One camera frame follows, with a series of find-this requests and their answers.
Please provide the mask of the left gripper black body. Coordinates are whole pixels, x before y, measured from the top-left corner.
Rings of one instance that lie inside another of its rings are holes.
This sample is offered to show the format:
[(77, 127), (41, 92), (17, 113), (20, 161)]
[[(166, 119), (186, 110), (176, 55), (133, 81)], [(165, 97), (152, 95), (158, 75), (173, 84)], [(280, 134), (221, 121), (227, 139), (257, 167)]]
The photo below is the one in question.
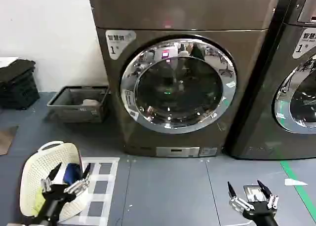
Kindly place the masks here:
[(59, 220), (64, 205), (72, 202), (76, 198), (75, 194), (65, 192), (66, 188), (67, 185), (53, 184), (51, 186), (51, 191), (42, 194), (45, 202), (36, 216), (37, 221)]

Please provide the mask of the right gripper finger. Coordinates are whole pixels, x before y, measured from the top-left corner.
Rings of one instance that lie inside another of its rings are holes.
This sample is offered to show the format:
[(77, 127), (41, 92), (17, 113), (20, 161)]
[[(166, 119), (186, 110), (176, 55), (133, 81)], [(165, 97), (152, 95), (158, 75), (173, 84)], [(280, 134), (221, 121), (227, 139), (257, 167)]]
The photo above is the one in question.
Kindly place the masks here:
[(267, 208), (277, 209), (279, 196), (272, 194), (270, 189), (266, 185), (264, 185), (260, 180), (257, 180), (257, 183), (259, 185), (261, 193), (264, 195), (264, 197), (267, 200)]
[(228, 191), (229, 191), (229, 197), (230, 197), (229, 204), (231, 205), (233, 209), (235, 209), (236, 211), (240, 213), (255, 209), (255, 207), (252, 204), (246, 202), (245, 200), (237, 196), (230, 182), (227, 182), (227, 184), (228, 184)]

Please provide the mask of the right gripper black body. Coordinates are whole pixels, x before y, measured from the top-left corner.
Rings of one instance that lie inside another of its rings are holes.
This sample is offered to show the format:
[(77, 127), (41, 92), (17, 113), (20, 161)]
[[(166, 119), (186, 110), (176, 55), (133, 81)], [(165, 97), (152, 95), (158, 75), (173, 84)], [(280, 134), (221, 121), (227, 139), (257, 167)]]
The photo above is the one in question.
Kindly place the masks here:
[(244, 210), (242, 216), (253, 221), (256, 226), (278, 226), (275, 215), (277, 209), (268, 208), (267, 202), (250, 202), (254, 209)]

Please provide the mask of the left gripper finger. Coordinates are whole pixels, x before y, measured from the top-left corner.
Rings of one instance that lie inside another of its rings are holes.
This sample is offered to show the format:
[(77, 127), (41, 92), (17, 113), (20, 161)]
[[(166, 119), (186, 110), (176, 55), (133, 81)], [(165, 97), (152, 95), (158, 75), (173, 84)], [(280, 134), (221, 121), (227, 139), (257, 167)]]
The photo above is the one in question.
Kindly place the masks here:
[(59, 169), (61, 167), (62, 163), (60, 162), (56, 167), (54, 167), (46, 177), (46, 179), (41, 179), (41, 191), (42, 192), (49, 192), (51, 191), (51, 183), (57, 176)]
[(84, 192), (89, 187), (90, 169), (90, 163), (86, 166), (83, 172), (78, 164), (69, 163), (66, 166), (64, 174), (64, 183), (67, 185), (64, 189), (64, 193), (80, 195)]

